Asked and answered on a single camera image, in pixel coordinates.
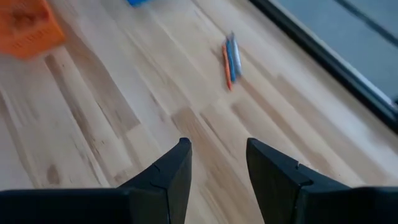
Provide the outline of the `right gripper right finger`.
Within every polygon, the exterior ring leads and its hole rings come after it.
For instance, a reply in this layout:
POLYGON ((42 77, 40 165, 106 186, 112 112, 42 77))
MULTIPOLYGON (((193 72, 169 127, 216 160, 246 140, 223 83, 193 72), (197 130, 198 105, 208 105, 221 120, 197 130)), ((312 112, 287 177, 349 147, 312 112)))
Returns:
POLYGON ((351 188, 255 138, 246 160, 266 223, 397 224, 397 187, 351 188))

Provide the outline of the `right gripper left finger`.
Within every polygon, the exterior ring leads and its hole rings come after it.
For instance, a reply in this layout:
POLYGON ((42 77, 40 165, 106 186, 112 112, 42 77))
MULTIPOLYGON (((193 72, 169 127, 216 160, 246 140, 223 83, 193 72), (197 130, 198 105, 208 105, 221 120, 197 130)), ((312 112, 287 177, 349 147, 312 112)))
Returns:
POLYGON ((192 144, 179 142, 116 188, 1 192, 1 223, 184 223, 192 144))

